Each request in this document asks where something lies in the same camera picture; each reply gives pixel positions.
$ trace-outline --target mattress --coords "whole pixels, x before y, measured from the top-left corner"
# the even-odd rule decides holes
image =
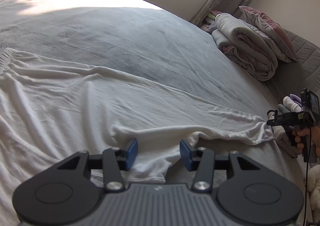
[[[211,35],[142,0],[0,0],[0,20],[2,50],[113,68],[264,119],[277,105],[269,89],[226,58]],[[198,146],[218,154],[240,151],[304,191],[302,160],[291,159],[274,141],[252,147],[200,140]],[[178,162],[166,180],[190,184],[193,176]],[[215,185],[223,180],[223,173],[215,174]]]
[[[320,97],[320,48],[293,32],[285,32],[293,43],[298,61],[279,61],[275,75],[265,82],[267,87],[279,102],[290,93],[300,95],[304,88]]]

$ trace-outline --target white sock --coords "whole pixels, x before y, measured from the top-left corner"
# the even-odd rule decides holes
[[[291,100],[291,98],[288,96],[285,96],[283,98],[283,105],[287,107],[289,110],[291,110],[292,112],[301,111],[301,107],[297,103],[295,103],[293,100]]]

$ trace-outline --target purple cloth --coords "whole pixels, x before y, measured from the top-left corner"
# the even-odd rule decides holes
[[[295,103],[297,103],[301,107],[301,99],[297,95],[290,94],[291,100],[293,100]]]

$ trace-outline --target gray gripper base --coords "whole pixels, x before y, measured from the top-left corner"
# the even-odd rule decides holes
[[[131,184],[107,194],[88,217],[68,226],[239,226],[222,214],[208,194],[185,184]]]

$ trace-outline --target pink pillow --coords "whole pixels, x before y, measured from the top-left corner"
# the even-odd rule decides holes
[[[221,11],[217,11],[217,10],[211,10],[210,12],[216,16],[222,13]]]
[[[270,36],[286,56],[297,61],[297,54],[294,50],[293,44],[278,23],[274,22],[265,13],[253,8],[246,6],[240,6],[239,8],[244,14],[245,21],[247,23],[256,26],[262,32]]]

